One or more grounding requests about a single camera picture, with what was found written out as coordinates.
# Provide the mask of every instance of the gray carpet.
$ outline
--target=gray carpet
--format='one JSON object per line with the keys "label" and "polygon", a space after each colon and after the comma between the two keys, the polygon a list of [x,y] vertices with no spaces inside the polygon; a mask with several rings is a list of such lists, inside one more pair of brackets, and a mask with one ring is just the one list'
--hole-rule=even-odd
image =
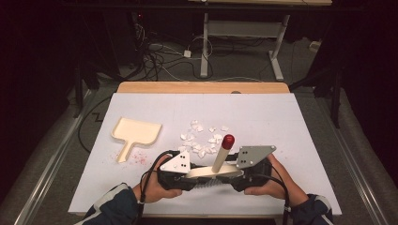
{"label": "gray carpet", "polygon": [[[286,83],[290,84],[305,77],[315,56],[314,52],[308,50],[309,44],[310,41],[307,39],[296,43],[283,44],[278,59]],[[275,82],[265,51],[272,49],[272,45],[272,41],[265,40],[259,46],[241,46],[242,49],[234,50],[233,52],[231,52],[229,47],[215,49],[213,56],[210,58],[213,75],[209,80],[217,81],[223,79],[226,82],[254,82],[253,79],[256,79],[263,82]],[[167,46],[178,50],[180,53],[184,50],[184,48],[173,43],[168,43]],[[170,61],[178,56],[163,54],[163,57]],[[185,61],[193,62],[194,73],[198,75],[199,62]],[[158,74],[159,81],[175,81],[176,79],[199,81],[192,76],[190,64],[175,65],[167,70],[170,74],[165,70]],[[130,69],[123,67],[122,71],[128,73]],[[152,79],[155,79],[155,73],[152,71],[151,74],[153,75]],[[145,74],[141,73],[134,77],[135,80],[140,78],[145,79]],[[117,83],[109,81],[104,75],[99,75],[99,80],[101,81],[100,89],[94,93],[93,102],[86,105],[88,110],[110,97],[117,88]],[[335,224],[393,224],[393,221],[398,221],[396,213],[397,189],[363,136],[358,121],[356,121],[355,116],[350,111],[349,102],[344,92],[342,92],[340,110],[341,128],[337,131],[330,124],[328,118],[327,107],[329,106],[329,100],[327,98],[315,98],[311,88],[299,88],[295,91],[295,94],[315,147],[343,211],[342,216],[335,217]],[[81,139],[88,150],[94,144],[100,130],[100,119],[106,113],[108,104],[108,100],[101,103],[86,117],[82,124]],[[68,133],[69,127],[73,123],[74,110],[75,105],[73,105],[73,99],[71,99],[70,107],[49,130],[46,137],[37,147],[15,183],[14,188],[1,205],[0,224],[14,224],[53,155],[54,149]],[[339,134],[344,137],[343,143],[345,145],[339,139]],[[370,183],[372,193],[375,195],[387,223],[376,223],[372,213],[369,213],[372,212],[372,209],[362,199],[363,195],[359,191],[355,175],[352,174],[349,166],[347,166],[346,159],[344,159],[344,148],[348,148],[358,162],[360,170],[364,173],[364,178]],[[55,179],[51,183],[44,200],[39,203],[39,208],[32,219],[32,224],[73,224],[82,219],[68,214],[67,211],[88,156],[89,154],[84,150],[75,133]],[[279,219],[276,219],[276,222],[277,224],[281,223]]]}

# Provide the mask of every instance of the dark background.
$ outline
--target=dark background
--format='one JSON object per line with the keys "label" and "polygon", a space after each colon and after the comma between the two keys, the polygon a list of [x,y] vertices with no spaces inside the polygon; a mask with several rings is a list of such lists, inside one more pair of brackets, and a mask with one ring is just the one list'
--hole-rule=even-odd
{"label": "dark background", "polygon": [[[398,49],[394,24],[398,21],[398,7],[394,0],[370,1],[369,5],[365,5],[366,2],[333,1],[335,7],[364,5],[366,9],[360,15],[337,14],[334,20],[319,14],[294,15],[285,38],[287,41],[323,38],[308,76],[314,76],[332,60],[343,58],[347,62],[343,64],[343,88],[371,146],[398,184],[398,139],[395,137]],[[221,13],[216,16],[228,17]],[[242,20],[278,17],[240,16]],[[64,10],[58,1],[0,4],[0,115],[3,119],[0,201],[6,197],[40,139],[68,107],[67,94],[74,85],[75,68],[81,69],[87,85],[96,88],[95,70],[117,74],[117,66],[128,64],[136,56],[120,51],[133,46],[122,43],[125,40],[116,40],[117,33],[113,32],[116,24],[128,26],[123,17],[99,12],[90,12],[84,17],[85,21],[81,14]],[[202,18],[200,13],[181,13],[179,17],[167,12],[144,13],[143,23],[166,37],[173,34],[173,39],[187,42],[202,29]],[[91,34],[85,23],[92,29]],[[102,38],[94,42],[91,36]],[[105,54],[99,55],[98,48]]]}

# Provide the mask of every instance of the white table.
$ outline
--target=white table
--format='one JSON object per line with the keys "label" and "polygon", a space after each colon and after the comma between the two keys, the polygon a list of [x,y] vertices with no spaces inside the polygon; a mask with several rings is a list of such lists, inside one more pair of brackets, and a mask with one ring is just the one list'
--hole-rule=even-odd
{"label": "white table", "polygon": [[[116,156],[123,143],[112,138],[111,132],[121,116],[160,123],[162,129],[153,145],[135,146],[129,160],[119,164]],[[114,94],[69,212],[85,213],[98,198],[122,182],[137,184],[156,156],[182,144],[180,134],[188,132],[192,120],[205,129],[195,134],[195,141],[200,144],[207,144],[212,135],[207,129],[214,126],[217,133],[235,136],[232,153],[242,145],[275,145],[278,149],[274,155],[304,191],[326,196],[333,214],[342,214],[295,96],[288,93]],[[222,132],[221,126],[229,130]],[[201,165],[212,165],[215,157],[199,158],[191,153],[191,161]],[[281,200],[245,196],[230,185],[219,185],[195,188],[172,200],[146,204],[144,217],[275,218],[282,213]]]}

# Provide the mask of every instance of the blue jacket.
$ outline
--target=blue jacket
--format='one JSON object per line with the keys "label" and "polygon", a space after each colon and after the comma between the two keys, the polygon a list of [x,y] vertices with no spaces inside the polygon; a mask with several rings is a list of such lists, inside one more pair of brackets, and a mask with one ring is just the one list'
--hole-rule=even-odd
{"label": "blue jacket", "polygon": [[[291,208],[290,217],[294,225],[332,223],[331,207],[328,200],[319,195],[309,194],[308,201]],[[131,225],[137,217],[138,203],[131,187],[120,184],[106,193],[88,210],[77,225]]]}

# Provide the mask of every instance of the red cap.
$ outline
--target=red cap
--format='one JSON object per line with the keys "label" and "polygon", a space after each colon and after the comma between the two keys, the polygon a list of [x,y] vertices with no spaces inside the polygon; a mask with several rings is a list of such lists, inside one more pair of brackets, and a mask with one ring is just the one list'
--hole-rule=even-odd
{"label": "red cap", "polygon": [[231,150],[232,145],[234,145],[235,138],[231,134],[225,135],[224,139],[222,140],[222,148],[225,150]]}

